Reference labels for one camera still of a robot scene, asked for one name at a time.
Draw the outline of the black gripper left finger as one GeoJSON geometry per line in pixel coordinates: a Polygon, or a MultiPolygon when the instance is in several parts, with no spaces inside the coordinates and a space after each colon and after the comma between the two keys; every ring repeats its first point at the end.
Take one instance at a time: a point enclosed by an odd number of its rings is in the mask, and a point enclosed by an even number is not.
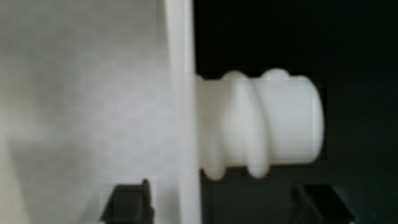
{"type": "Polygon", "coordinates": [[[104,224],[154,224],[147,179],[142,180],[140,184],[120,184],[115,186],[99,221],[104,224]]]}

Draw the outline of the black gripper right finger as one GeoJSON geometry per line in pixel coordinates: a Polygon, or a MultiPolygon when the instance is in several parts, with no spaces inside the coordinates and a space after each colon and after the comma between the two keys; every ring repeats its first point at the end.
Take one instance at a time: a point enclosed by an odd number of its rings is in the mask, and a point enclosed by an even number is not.
{"type": "Polygon", "coordinates": [[[289,224],[380,224],[369,206],[339,185],[296,184],[289,199],[289,224]]]}

